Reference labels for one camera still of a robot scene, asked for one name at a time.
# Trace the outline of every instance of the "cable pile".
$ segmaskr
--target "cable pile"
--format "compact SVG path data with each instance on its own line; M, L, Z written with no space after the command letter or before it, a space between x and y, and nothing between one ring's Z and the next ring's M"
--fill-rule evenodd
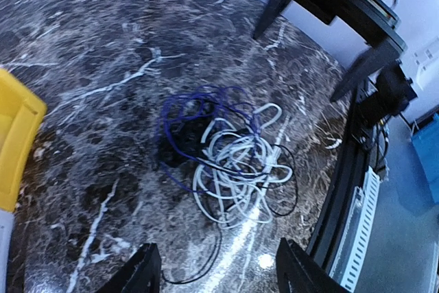
M162 168L174 182L193 193L203 214L222 228L235 228L248 219L271 222L273 212L265 201L267 189L295 179L291 166L278 164L288 120L275 144L261 136L263 130L279 120L281 108L273 103L255 108L248 102L236 101L236 94L249 99L243 89L235 86L201 86L194 93L172 95L165 100L158 125L158 132L163 129L158 141ZM262 114L269 109L276 114L261 122L262 117L267 117ZM168 170L168 166L178 167L187 160L198 164L191 187ZM215 207L209 204L213 200ZM261 219L255 209L262 211L256 212L263 214Z

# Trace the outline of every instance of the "marble table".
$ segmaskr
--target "marble table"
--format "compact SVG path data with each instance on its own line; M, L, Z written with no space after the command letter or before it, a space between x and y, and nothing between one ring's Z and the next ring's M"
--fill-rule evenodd
M154 128L166 96L201 84L279 104L267 139L291 116L283 144L296 156L298 206L224 231L208 276L162 282L162 292L277 292L279 240L307 245L348 102L329 103L340 66L284 18L252 40L262 9L257 0L0 0L0 65L48 105L17 204L9 292L94 292L146 242L158 244L170 279L200 269L218 227L157 170ZM294 198L293 185L268 194L278 211Z

